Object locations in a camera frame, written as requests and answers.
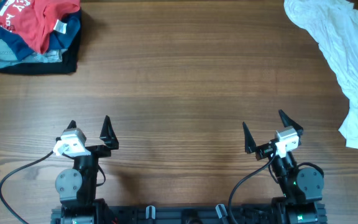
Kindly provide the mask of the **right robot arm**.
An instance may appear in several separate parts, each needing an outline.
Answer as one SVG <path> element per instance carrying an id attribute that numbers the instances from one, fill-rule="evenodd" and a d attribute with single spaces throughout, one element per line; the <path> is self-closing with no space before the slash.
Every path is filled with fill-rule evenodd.
<path id="1" fill-rule="evenodd" d="M 244 223 L 326 223 L 323 204 L 324 171 L 317 165 L 297 163 L 293 151 L 301 145 L 303 127 L 283 110 L 278 111 L 284 128 L 269 142 L 256 145 L 249 128 L 243 124 L 245 152 L 256 159 L 267 159 L 268 169 L 282 196 L 268 204 L 242 206 Z"/>

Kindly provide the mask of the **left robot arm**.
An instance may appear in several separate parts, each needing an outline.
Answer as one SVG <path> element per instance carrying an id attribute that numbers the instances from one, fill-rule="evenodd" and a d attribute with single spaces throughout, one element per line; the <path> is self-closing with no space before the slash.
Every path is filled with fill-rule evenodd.
<path id="1" fill-rule="evenodd" d="M 57 138 L 53 152 L 73 160 L 73 167 L 65 169 L 57 176 L 55 188 L 60 197 L 61 209 L 52 211 L 51 223 L 96 224 L 119 222 L 103 198 L 96 198 L 98 173 L 103 173 L 99 159 L 110 157 L 111 151 L 119 148 L 119 141 L 112 128 L 110 117 L 106 116 L 101 129 L 102 144 L 86 146 L 86 136 L 76 122 Z"/>

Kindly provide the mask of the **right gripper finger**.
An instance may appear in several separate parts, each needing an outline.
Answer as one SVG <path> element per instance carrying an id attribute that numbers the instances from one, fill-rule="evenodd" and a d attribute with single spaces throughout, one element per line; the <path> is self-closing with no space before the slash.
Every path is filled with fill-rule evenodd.
<path id="1" fill-rule="evenodd" d="M 303 127 L 302 126 L 300 126 L 297 122 L 292 120 L 283 110 L 279 110 L 278 113 L 280 115 L 280 119 L 282 120 L 282 123 L 285 128 L 291 126 L 295 129 L 295 131 L 297 132 L 297 134 L 299 136 L 303 135 Z"/>
<path id="2" fill-rule="evenodd" d="M 245 152 L 248 154 L 252 154 L 255 152 L 256 149 L 256 143 L 254 141 L 254 138 L 252 137 L 249 128 L 247 127 L 246 123 L 242 123 L 243 130 L 244 130 L 244 141 L 245 141 Z"/>

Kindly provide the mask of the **white t-shirt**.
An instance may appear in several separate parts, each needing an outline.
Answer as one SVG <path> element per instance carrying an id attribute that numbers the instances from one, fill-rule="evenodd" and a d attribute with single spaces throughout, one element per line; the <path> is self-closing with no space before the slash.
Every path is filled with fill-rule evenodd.
<path id="1" fill-rule="evenodd" d="M 358 149 L 358 10 L 343 0 L 285 0 L 284 10 L 306 30 L 349 99 L 349 112 L 339 132 L 346 146 Z"/>

